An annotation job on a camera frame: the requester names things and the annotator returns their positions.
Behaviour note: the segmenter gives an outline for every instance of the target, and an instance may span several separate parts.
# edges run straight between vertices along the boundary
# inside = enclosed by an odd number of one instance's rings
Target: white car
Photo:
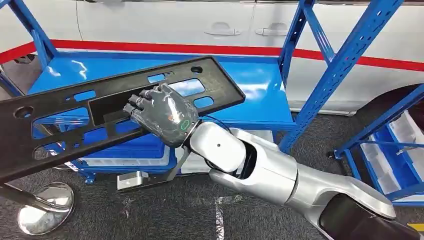
[[[59,47],[85,49],[94,45],[109,51],[140,51],[146,45],[125,43],[156,43],[156,52],[184,49],[198,53],[201,49],[202,53],[225,55],[278,55],[297,8],[297,1],[103,1],[24,0],[50,39],[73,40],[62,41]],[[422,3],[406,1],[398,9],[322,113],[353,115],[383,93],[424,83]],[[315,4],[314,12],[335,52],[367,4]],[[8,7],[0,10],[0,31],[7,33],[0,38],[0,52],[32,41]],[[112,46],[107,42],[117,43]],[[294,111],[303,106],[327,67],[319,59],[321,53],[308,25],[297,49],[286,89]]]

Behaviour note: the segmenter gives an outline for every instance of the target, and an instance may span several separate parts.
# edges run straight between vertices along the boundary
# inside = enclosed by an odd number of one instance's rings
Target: white storage bin
[[[269,130],[246,130],[246,132],[249,132],[253,135],[256,135],[260,138],[263,138],[267,141],[274,142],[273,138],[273,132]],[[181,157],[184,154],[184,150],[181,147],[178,147],[175,149],[175,155],[177,160],[179,161]],[[238,167],[237,173],[240,174],[243,169],[244,162],[241,163],[241,165]],[[208,165],[206,165],[205,160],[203,157],[195,154],[192,152],[185,163],[181,167],[181,173],[182,174],[189,174],[189,173],[208,173],[210,168]]]
[[[415,194],[395,200],[394,202],[424,202],[424,195]]]
[[[369,140],[375,141],[374,136],[371,135]],[[378,179],[385,176],[386,173],[392,172],[389,162],[377,144],[362,143],[360,147]]]
[[[389,126],[400,143],[414,143],[415,141],[416,144],[424,144],[424,134],[407,110]],[[409,155],[418,175],[424,179],[424,148],[414,148],[401,154]]]
[[[170,162],[170,148],[165,146],[162,158],[102,158],[81,157],[90,167],[166,166]]]
[[[377,181],[380,184],[381,190],[384,194],[393,193],[394,191],[401,189],[401,186],[399,185],[392,171],[386,172]]]

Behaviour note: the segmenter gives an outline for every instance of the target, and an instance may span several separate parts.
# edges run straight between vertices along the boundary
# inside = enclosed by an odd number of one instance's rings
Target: gray carpet floor
[[[351,174],[346,161],[329,159],[326,153],[358,133],[394,100],[392,95],[383,95],[353,117],[318,115],[291,154],[298,162],[315,169]],[[361,173],[369,183],[363,168]],[[114,175],[100,174],[94,184],[88,185],[74,172],[55,169],[29,175],[13,184],[32,192],[51,182],[72,186],[76,199],[72,216],[49,234],[28,236],[17,225],[19,206],[0,198],[0,239],[215,240],[217,229],[226,240],[322,239],[316,229],[290,208],[233,192],[213,183],[207,175],[179,177],[170,183],[131,193],[115,193]],[[396,212],[403,224],[424,221],[421,208],[396,208]],[[223,228],[217,228],[217,213],[223,216],[219,222]]]

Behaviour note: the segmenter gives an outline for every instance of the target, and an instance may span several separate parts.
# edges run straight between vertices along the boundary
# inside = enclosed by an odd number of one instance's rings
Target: blue shelf upright
[[[308,22],[312,30],[313,36],[328,67],[298,113],[295,119],[296,128],[287,132],[282,138],[279,148],[284,153],[289,152],[295,141],[306,130],[307,126],[318,114],[334,90],[336,90],[349,71],[358,62],[361,55],[367,50],[375,37],[403,3],[403,0],[371,0],[337,53],[331,47],[330,41],[314,13],[314,3],[315,0],[300,0],[297,6],[290,30],[278,59],[283,84],[287,84],[293,51],[306,22]]]
[[[361,180],[357,165],[352,155],[352,150],[358,148],[360,156],[365,163],[365,167],[371,177],[375,188],[384,194],[395,206],[424,206],[424,197],[415,198],[417,200],[403,200],[408,196],[420,196],[424,193],[424,182],[408,154],[408,149],[424,148],[424,144],[415,142],[399,142],[397,136],[392,131],[389,123],[402,115],[405,110],[412,107],[420,100],[424,99],[424,84],[419,85],[409,95],[395,104],[374,122],[364,128],[360,133],[351,138],[341,147],[334,150],[334,156],[337,160],[342,159],[342,155],[346,156],[353,177]],[[376,145],[382,152],[382,157],[387,161],[389,172],[394,176],[394,180],[398,183],[398,190],[384,191],[382,183],[379,182],[377,169],[372,166],[370,159],[367,158],[361,144]]]

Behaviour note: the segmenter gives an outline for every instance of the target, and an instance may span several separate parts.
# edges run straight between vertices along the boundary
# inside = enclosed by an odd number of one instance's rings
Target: silver robotic arm
[[[216,166],[209,172],[213,181],[293,208],[330,240],[420,239],[416,231],[394,221],[392,203],[365,183],[297,163],[272,142],[230,130],[232,134],[204,122],[189,140],[194,152]],[[243,161],[239,177],[228,174]]]
[[[327,239],[424,239],[394,221],[392,203],[365,183],[299,164],[276,144],[241,129],[229,132],[213,122],[200,122],[196,108],[166,84],[140,95],[132,96],[124,107],[134,122],[171,147],[183,145],[185,157],[193,151],[205,158],[213,181],[293,208]],[[147,180],[154,184],[171,180],[182,162],[163,177]],[[238,177],[230,174],[242,164]]]

